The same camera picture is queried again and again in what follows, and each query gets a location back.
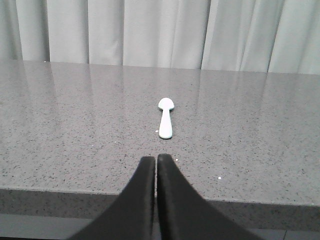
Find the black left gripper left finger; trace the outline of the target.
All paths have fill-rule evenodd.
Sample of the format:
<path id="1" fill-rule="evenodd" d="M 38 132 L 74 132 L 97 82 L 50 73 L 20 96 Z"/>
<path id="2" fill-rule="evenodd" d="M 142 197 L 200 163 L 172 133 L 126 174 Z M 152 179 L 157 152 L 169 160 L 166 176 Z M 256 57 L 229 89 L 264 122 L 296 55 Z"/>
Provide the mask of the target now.
<path id="1" fill-rule="evenodd" d="M 155 206 L 155 166 L 144 156 L 115 201 L 70 240 L 150 240 Z"/>

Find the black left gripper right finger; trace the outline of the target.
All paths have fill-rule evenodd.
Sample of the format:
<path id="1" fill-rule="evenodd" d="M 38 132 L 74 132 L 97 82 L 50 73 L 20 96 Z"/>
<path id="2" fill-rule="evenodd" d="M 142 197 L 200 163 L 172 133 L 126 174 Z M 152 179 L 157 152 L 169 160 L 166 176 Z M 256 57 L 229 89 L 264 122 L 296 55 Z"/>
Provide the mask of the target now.
<path id="1" fill-rule="evenodd" d="M 157 158 L 157 207 L 164 240 L 258 240 L 201 197 L 169 154 Z"/>

